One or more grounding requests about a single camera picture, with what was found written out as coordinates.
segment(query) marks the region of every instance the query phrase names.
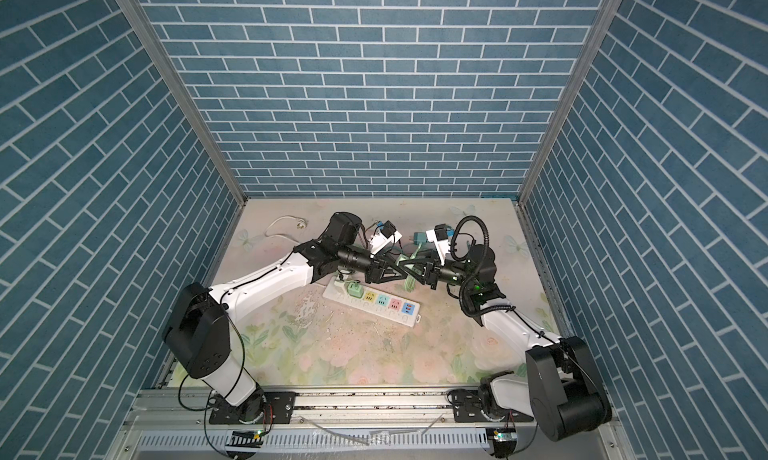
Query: blue brick wallpaper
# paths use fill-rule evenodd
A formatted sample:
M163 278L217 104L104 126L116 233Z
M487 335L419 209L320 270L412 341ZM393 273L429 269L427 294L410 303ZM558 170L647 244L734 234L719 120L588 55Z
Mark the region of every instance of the blue brick wallpaper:
M114 0L0 12L0 458L91 458L235 205Z
M600 0L139 0L250 196L510 196Z
M768 0L624 0L528 205L639 458L768 458Z

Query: black mounting plate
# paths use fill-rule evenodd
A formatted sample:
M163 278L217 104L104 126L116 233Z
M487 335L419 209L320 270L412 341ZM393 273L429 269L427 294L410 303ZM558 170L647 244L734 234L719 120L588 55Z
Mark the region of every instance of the black mounting plate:
M454 393L453 402L453 421L456 423L475 423L475 422L494 422L494 419L485 415L482 410L482 403L478 397L477 390L467 390L466 393ZM524 413L512 410L512 417L515 422L532 422L533 417Z
M296 400L296 393L294 392L265 392L266 397L266 410L269 411L268 406L272 406L272 423L274 425L286 425L290 423L291 416L293 415L293 402ZM237 420L237 407L233 407L224 400L221 395L216 395L211 398L214 403L211 405L210 420L211 425L237 425L245 426ZM256 425L262 425L262 418L259 417Z

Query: black cable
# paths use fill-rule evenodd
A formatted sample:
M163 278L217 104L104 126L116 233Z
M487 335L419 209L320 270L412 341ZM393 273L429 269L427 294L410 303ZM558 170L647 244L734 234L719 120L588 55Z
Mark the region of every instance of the black cable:
M253 282L256 282L256 281L258 281L258 280L261 280L261 279L263 279L265 276L269 275L270 273L273 273L273 272L274 272L275 270L277 270L279 267L283 266L283 263L285 263L286 261L288 261L288 258L290 258L290 256L291 256L291 254L289 253L289 254L288 254L288 256L287 256L287 257L285 257L285 258L283 259L283 261L282 261L282 262L280 262L280 263L279 263L279 264L278 264L276 267L274 267L272 270L270 270L270 271L268 271L268 272L264 272L264 273L262 273L261 275L257 276L256 278L248 280L247 282L242 282L242 283L240 283L239 285L235 285L235 286L233 286L233 287L230 287L230 288L226 289L226 292L224 292L224 295L228 294L230 291L233 291L233 290L237 290L237 289L239 289L241 286L245 286L245 285L248 285L249 283L253 283ZM222 300L222 299L224 299L224 295L222 295L222 296L221 296L221 299L219 299L219 304L221 304L221 300Z
M455 237L457 237L457 236L459 236L459 235L466 235L466 236L469 236L470 238L472 238L472 245L476 245L476 244L477 244L477 240L475 239L475 236L474 236L473 234L471 234L471 233L454 233L454 235L453 235L453 238L455 238ZM456 255L456 248L455 248L454 246L451 246L450 244L448 244L448 247L451 249L451 251L450 251L450 254L451 254L451 256L452 256L454 259L457 259L458 255Z
M469 317L476 318L480 315L485 315L483 310L480 311L471 311L469 309L469 305L467 303L466 299L466 289L469 287L469 284L472 283L472 281L477 278L478 271L480 270L480 266L485 262L485 258L488 256L488 244L491 241L491 238L488 234L488 227L485 226L485 222L483 222L480 218L474 215L468 215L459 220L458 224L456 225L456 229L454 230L454 235L451 237L450 247L451 251L456 250L456 237L461 233L461 229L464 226L466 222L474 222L482 231L483 236L483 244L482 244L482 254L480 255L480 261L477 263L477 266L475 266L475 269L469 273L469 275L466 276L464 281L462 282L461 286L458 288L458 305L461 307L462 312ZM461 257L454 257L457 261L463 261L468 256L468 252L466 255ZM488 311L495 311L499 310L501 308L495 308L494 306L488 307L488 309L485 309L486 312Z
M450 283L446 283L446 292L448 292L448 296L450 296L451 298L455 298L456 300L458 300L458 295L454 295L454 294L451 292L451 284L450 284Z
M369 245L368 245L368 238L366 237L366 234L365 234L365 232L367 232L368 230L363 230L363 228L365 228L365 227L362 225L362 223L358 223L356 226L359 226L359 227L360 227L360 228L357 230L357 236L358 236L359 238L362 238L362 243L365 245L365 247L366 247L366 250L368 250L368 248L369 248Z
M181 401L181 387L183 387L183 386L184 386L184 382L186 382L186 381L187 381L187 378L189 378L189 376L190 376L190 374L189 374L189 373L187 373L187 375L185 375L185 376L184 376L184 378L182 378L182 379L181 379L181 383L179 384L179 388L178 388L178 390L177 390L177 393L176 393L176 398L177 398L177 399L178 399L178 401L179 401L179 405L181 405L181 407L182 407L184 410L189 410L190 412L205 412L205 411L208 409L208 405L206 405L206 406L205 406L205 408L192 408L192 407L188 407L188 406L186 406L186 405L185 405L184 403L182 403L182 401Z
M205 434L205 441L208 442L208 446L211 447L214 450L214 452L216 452L217 454L223 457L228 458L229 460L232 460L232 457L229 456L228 453L223 453L221 450L216 448L214 444L211 442L210 438L208 438L208 427L206 426L206 424L208 423L208 419L207 419L206 413L208 411L208 407L210 407L210 394L213 392L214 392L214 389L211 388L210 392L208 392L208 399L205 402L205 412L203 412L203 433Z
M268 405L270 407L270 426L269 429L265 430L264 433L261 434L261 437L264 438L266 434L272 432L272 426L275 425L274 419L272 416L274 415L274 412L272 411L272 405ZM264 422L266 423L266 407L264 407Z
M198 301L197 303L195 303L194 305L192 305L187 309L187 315L189 315L192 311L203 309L207 306L208 304L205 301Z
M531 437L531 441L530 441L530 442L528 442L528 444L527 444L526 446L524 446L524 447L523 447L523 448L521 448L520 450L517 450L517 451L516 451L516 452L514 452L514 453L520 453L520 452L524 452L525 450L527 450L527 449L528 449L528 447L530 447L531 445L533 445L533 440L535 440L535 439L536 439L536 432L538 432L538 423L537 423L537 424L536 424L536 426L533 428L533 436Z
M541 330L541 331L537 331L535 328L533 328L533 327L531 326L531 324L529 324L527 321L525 321L525 319L524 319L524 318L523 318L523 317L522 317L522 316L521 316L519 313L517 313L517 311L515 310L515 308L514 308L514 307L512 307L512 309L511 309L510 311L512 311L512 312L513 312L513 313L514 313L514 314L515 314L515 315L516 315L516 316L517 316L517 317L520 319L520 321L522 321L522 322L525 324L525 326L527 326L527 327L528 327L528 328L529 328L531 331L533 331L533 332L534 332L536 335L538 335L538 337L539 337L539 338L543 338L544 340L547 340L547 341L549 341L550 343L552 343L552 345L556 345L556 346L557 346L557 347L558 347L560 350L562 350L562 352L563 352L563 355L565 355L565 356L568 358L568 360L570 360L570 361L571 361L571 363L573 363L573 364L574 364L574 365L575 365L575 366L576 366L576 367L577 367L579 370L581 370L581 373L583 373L583 374L584 374L584 376L585 376L585 377L587 377L587 379L590 381L590 383L592 384L592 386L594 387L594 389L595 389L595 390L597 390L597 389L598 389L598 384L597 384L597 383L595 383L595 382L594 382L594 380L592 379L592 377L590 377L590 375L589 375L589 374L588 374L588 373L587 373L587 372L584 370L584 368L582 368L582 366L581 366L581 365L579 365L579 364L578 364L578 362L577 362L575 359L573 359L573 357L571 357L571 356L568 354L568 352L567 352L567 351L565 350L565 348L562 346L562 343L561 343L560 341L557 341L557 342L553 341L552 339L550 339L548 336L546 336L546 335L544 334L544 331L543 331L543 330ZM599 394L599 393L598 393L598 399L600 400L600 406L602 406L602 407L603 407L603 410L605 410L606 412L608 412L608 411L609 411L609 408L608 408L608 407L606 407L605 403L603 402L603 398L602 398L602 396L600 396L600 394Z
M448 399L448 403L451 404L451 407L463 406L464 403L466 402L466 400L461 400L461 401L456 401L456 402L451 400L452 396L456 396L459 393L463 394L465 397L467 397L467 396L474 397L478 401L480 401L480 397L475 392L470 392L466 388L454 388L453 390L449 390L448 393L446 393L446 398Z
M232 325L232 328L235 330L235 333L237 334L237 338L240 339L240 348L241 348L241 351L243 352L243 358L240 359L240 371L237 372L237 379L235 380L235 383L232 384L232 388L230 388L230 390L224 396L224 400L226 400L226 397L230 396L230 393L234 392L234 389L237 386L237 382L240 381L240 377L243 376L243 372L245 371L245 342L243 341L243 336L240 334L240 331L235 326L234 321L232 321L232 317L227 315L226 319L230 321L230 325Z
M376 225L378 225L378 224L379 224L379 220L377 220L377 221L373 222L373 224L372 224L372 225L370 225L368 228L366 228L366 229L365 229L365 231L364 231L363 233L368 233L368 230L370 230L371 228L373 228L374 226L376 226Z

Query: floral pattern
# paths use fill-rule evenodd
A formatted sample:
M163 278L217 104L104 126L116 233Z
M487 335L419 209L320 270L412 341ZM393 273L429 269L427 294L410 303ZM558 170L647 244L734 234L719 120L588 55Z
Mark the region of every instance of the floral pattern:
M556 331L552 312L524 243L510 251L510 238L522 238L512 204L508 200L482 200L478 205L454 205L447 200L377 200L344 205L345 200L257 200L259 212L246 211L222 262L216 282L249 273L284 254L291 245L279 238L251 237L262 231L272 217L295 214L322 225L335 211L366 211L376 205L372 223L390 219L405 237L412 231L439 223L457 222L467 214L483 218L491 232L498 267L497 283L526 315ZM299 205L309 204L302 209ZM266 217L263 212L270 212ZM306 241L315 231L286 231ZM461 313L457 302L444 289L416 285L406 292L401 282L376 288L421 304L421 321L413 328L380 319L322 297L324 285L312 284L293 290L255 310L238 325L245 344L245 365L263 385L415 385L474 383L483 376L515 370L525 378L524 359L504 340L480 327ZM232 351L240 360L240 341L231 334ZM184 378L184 369L174 370L170 386ZM202 385L187 379L186 386Z

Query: aluminum frame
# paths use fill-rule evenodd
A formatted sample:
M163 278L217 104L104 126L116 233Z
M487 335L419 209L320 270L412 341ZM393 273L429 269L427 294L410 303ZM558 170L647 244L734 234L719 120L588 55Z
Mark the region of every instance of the aluminum frame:
M226 162L224 154L216 144L214 135L210 132L208 125L206 124L203 116L200 114L200 110L197 109L192 96L187 91L187 87L184 86L184 81L181 80L181 76L176 67L170 61L168 52L165 50L163 43L160 41L158 32L152 27L149 17L144 9L139 4L139 0L115 0L120 6L120 10L125 15L126 20L130 23L136 36L138 37L141 45L147 51L152 63L158 69L160 76L165 81L165 85L170 90L170 94L174 96L176 102L179 104L179 108L184 113L184 117L192 126L192 129L197 133L197 138L200 143L208 152L208 156L214 163L216 170L221 175L227 188L235 197L238 205L245 205L247 197L240 183L237 182L229 163Z
M266 387L265 391L290 390L296 393L290 424L275 425L274 432L306 434L319 431L310 421L340 433L362 432L372 429L429 428L432 433L466 432L477 428L492 428L503 422L490 422L485 418L474 423L456 423L452 407L448 404L447 390L476 388L476 385L455 384L440 386L351 386L351 387ZM178 404L176 388L141 390L137 395L124 426L118 433L107 459L129 460L138 450L148 432L178 432L193 436L201 430L200 412L189 412ZM205 405L207 388L185 388L185 405L200 408ZM528 442L535 423L518 422L519 441ZM233 426L208 425L209 435L228 432ZM272 452L294 452L295 446Z
M605 34L608 32L610 23L614 20L614 16L616 16L621 1L603 0L602 4L600 4L600 10L589 30L587 39L584 41L584 46L581 47L579 58L576 60L574 69L565 83L558 107L554 110L549 120L542 142L533 155L533 161L528 168L528 174L523 179L520 194L518 195L520 203L523 205L528 201L528 197L531 196L533 186L536 184L538 176L542 173L544 163L546 163L554 143L558 141L558 135L562 131L565 119L571 112L576 95L581 90L581 85L584 83L587 73L589 73L589 68L592 66L594 58L598 55L600 44L602 44Z

